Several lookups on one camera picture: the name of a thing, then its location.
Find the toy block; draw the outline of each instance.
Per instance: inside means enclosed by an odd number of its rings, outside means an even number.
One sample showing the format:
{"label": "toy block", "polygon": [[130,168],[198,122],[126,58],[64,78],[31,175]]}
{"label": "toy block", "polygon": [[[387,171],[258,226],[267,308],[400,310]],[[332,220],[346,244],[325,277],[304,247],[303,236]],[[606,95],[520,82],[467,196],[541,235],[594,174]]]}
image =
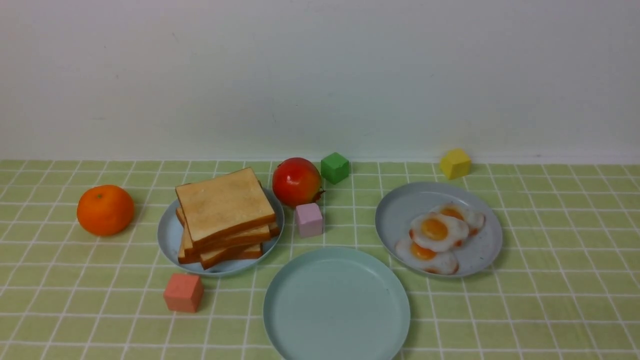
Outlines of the toy block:
{"label": "toy block", "polygon": [[440,170],[447,179],[456,179],[469,174],[471,159],[463,149],[453,149],[440,160]]}
{"label": "toy block", "polygon": [[349,176],[349,160],[334,152],[320,162],[320,174],[335,185]]}
{"label": "toy block", "polygon": [[197,275],[173,274],[164,289],[164,301],[170,311],[195,313],[204,294],[204,286]]}
{"label": "toy block", "polygon": [[296,206],[296,224],[301,238],[322,234],[324,220],[320,207],[315,202]]}

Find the fried egg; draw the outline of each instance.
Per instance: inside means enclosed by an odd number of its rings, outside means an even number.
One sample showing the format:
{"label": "fried egg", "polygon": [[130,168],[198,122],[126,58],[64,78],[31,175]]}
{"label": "fried egg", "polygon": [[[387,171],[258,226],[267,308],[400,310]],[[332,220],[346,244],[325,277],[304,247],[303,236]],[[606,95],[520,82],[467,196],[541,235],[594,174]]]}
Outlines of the fried egg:
{"label": "fried egg", "polygon": [[468,206],[453,203],[443,204],[431,211],[466,222],[469,226],[469,236],[476,235],[484,226],[484,214]]}
{"label": "fried egg", "polygon": [[469,236],[466,222],[440,213],[430,212],[411,221],[409,237],[417,245],[435,252],[461,246]]}
{"label": "fried egg", "polygon": [[432,274],[452,275],[458,272],[460,267],[453,252],[433,252],[418,246],[409,238],[398,241],[396,254],[410,267]]}

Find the empty plate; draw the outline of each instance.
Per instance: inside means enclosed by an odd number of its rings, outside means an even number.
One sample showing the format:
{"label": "empty plate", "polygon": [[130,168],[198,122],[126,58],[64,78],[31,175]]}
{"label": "empty plate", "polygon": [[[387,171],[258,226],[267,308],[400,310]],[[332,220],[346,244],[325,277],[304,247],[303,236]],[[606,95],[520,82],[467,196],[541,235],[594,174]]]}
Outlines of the empty plate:
{"label": "empty plate", "polygon": [[[282,209],[282,204],[280,201],[273,195],[271,190],[264,189],[265,195],[267,195],[267,199],[271,203],[271,207],[276,213],[276,223],[280,228],[280,234],[284,230],[284,210]],[[169,259],[173,264],[185,269],[188,272],[204,275],[204,276],[226,276],[236,274],[240,271],[243,271],[260,260],[264,259],[266,256],[269,256],[271,249],[273,249],[274,245],[280,239],[280,235],[275,236],[269,241],[266,241],[262,249],[264,250],[264,254],[259,259],[245,259],[245,260],[230,260],[223,261],[222,263],[217,264],[216,266],[204,270],[200,263],[194,264],[180,264],[178,262],[178,251],[180,250],[180,241],[182,240],[182,232],[184,228],[178,221],[178,218],[175,215],[175,210],[180,206],[180,203],[176,199],[160,218],[160,223],[158,224],[157,231],[157,239],[158,245],[160,245],[160,249],[164,256]]]}
{"label": "empty plate", "polygon": [[[411,267],[396,254],[396,243],[407,237],[410,222],[446,202],[470,206],[485,216],[484,227],[460,249],[454,250],[460,268],[453,275],[438,275]],[[470,192],[442,183],[410,183],[386,194],[376,209],[376,230],[382,244],[401,263],[423,274],[463,277],[493,263],[502,248],[502,227],[489,205]]]}
{"label": "empty plate", "polygon": [[267,289],[263,313],[269,340],[286,360],[391,360],[411,317],[396,275],[345,247],[288,262]]}

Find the green cube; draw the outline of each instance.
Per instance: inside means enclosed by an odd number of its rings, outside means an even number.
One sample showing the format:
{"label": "green cube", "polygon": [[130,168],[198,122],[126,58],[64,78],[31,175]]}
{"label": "green cube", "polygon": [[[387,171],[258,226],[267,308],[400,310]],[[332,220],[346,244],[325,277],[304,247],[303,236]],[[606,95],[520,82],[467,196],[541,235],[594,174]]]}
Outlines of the green cube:
{"label": "green cube", "polygon": [[334,152],[320,162],[320,174],[335,185],[349,176],[349,160]]}

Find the pomegranate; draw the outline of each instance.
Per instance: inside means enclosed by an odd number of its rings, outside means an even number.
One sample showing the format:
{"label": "pomegranate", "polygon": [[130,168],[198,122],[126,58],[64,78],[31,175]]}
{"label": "pomegranate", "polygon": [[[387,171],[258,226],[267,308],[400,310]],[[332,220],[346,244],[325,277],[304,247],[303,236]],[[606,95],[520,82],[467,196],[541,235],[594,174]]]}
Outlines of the pomegranate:
{"label": "pomegranate", "polygon": [[316,202],[324,193],[320,172],[303,158],[286,159],[278,165],[272,183],[278,200],[290,208]]}

